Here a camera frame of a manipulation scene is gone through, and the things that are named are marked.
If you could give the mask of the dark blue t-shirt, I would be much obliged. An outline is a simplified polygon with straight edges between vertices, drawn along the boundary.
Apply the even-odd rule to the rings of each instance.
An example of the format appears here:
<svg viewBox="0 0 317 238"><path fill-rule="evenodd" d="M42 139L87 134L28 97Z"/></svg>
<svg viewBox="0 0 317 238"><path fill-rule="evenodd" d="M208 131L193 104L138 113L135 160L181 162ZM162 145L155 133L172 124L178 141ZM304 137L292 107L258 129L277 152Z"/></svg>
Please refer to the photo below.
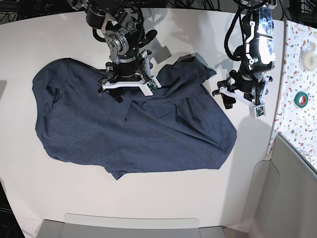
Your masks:
<svg viewBox="0 0 317 238"><path fill-rule="evenodd" d="M103 72L60 59L33 79L35 130L53 159L128 173L219 169L237 131L203 83L215 71L186 55L158 73L152 96L127 89L121 103L97 95Z"/></svg>

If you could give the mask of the green tape roll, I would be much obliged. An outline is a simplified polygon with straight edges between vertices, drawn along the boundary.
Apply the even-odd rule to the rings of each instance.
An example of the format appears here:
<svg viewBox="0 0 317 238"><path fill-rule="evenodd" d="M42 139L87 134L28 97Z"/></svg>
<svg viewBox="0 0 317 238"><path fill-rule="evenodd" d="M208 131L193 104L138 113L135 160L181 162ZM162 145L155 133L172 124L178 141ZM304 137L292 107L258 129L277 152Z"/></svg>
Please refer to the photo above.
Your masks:
<svg viewBox="0 0 317 238"><path fill-rule="evenodd" d="M305 92L298 92L295 95L294 103L298 108L304 108L308 104L309 98Z"/></svg>

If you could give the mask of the terrazzo patterned side surface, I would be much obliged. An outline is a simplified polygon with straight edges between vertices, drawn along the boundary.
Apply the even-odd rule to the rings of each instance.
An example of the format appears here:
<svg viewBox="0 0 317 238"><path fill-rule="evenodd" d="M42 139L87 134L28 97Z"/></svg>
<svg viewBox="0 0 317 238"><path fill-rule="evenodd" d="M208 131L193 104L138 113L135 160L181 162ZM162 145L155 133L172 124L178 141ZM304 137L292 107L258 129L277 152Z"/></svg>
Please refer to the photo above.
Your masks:
<svg viewBox="0 0 317 238"><path fill-rule="evenodd" d="M270 159L275 138L283 135L313 167L317 166L317 69L302 71L300 51L307 42L317 44L317 30L292 21L285 23L284 53L277 108L266 158ZM298 92L309 101L304 108L295 106Z"/></svg>

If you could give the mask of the clear tape roll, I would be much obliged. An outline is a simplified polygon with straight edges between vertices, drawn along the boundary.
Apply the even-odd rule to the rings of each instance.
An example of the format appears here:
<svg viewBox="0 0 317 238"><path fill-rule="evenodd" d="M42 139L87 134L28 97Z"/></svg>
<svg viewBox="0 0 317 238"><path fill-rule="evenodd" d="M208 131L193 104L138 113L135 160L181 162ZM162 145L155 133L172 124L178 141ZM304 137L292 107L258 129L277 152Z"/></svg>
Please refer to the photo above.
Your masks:
<svg viewBox="0 0 317 238"><path fill-rule="evenodd" d="M299 56L299 67L302 71L314 71L317 68L317 45L307 42L303 45Z"/></svg>

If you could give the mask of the grey chair right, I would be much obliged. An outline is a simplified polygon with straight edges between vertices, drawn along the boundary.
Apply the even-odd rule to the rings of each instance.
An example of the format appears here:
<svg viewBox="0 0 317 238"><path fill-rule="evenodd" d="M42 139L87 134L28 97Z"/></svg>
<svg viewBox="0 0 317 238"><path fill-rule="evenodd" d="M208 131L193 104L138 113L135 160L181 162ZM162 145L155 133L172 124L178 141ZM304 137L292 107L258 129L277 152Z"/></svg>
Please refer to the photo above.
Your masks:
<svg viewBox="0 0 317 238"><path fill-rule="evenodd" d="M284 136L256 165L243 215L251 238L317 236L317 171Z"/></svg>

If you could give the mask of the grey chair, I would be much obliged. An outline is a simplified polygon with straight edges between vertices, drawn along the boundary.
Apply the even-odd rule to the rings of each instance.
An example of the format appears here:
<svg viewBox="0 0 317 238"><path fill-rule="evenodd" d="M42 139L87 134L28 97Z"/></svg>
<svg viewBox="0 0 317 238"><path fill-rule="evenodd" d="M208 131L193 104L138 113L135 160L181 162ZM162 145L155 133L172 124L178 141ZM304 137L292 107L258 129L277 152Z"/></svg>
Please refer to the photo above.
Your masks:
<svg viewBox="0 0 317 238"><path fill-rule="evenodd" d="M223 228L200 227L196 218L135 219L67 213L64 221L43 220L38 238L223 238Z"/></svg>
<svg viewBox="0 0 317 238"><path fill-rule="evenodd" d="M317 236L317 171L284 136L256 165L243 215L251 238Z"/></svg>

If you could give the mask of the grey chair bottom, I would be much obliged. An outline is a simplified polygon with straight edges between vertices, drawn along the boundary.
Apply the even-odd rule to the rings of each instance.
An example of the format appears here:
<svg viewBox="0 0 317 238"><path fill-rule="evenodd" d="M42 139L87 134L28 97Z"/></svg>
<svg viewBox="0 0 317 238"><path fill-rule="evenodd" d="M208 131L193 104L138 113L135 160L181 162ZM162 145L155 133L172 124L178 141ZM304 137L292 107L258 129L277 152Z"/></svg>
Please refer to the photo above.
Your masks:
<svg viewBox="0 0 317 238"><path fill-rule="evenodd" d="M38 238L223 238L223 228L200 227L196 218L135 219L67 213L64 221L43 220Z"/></svg>

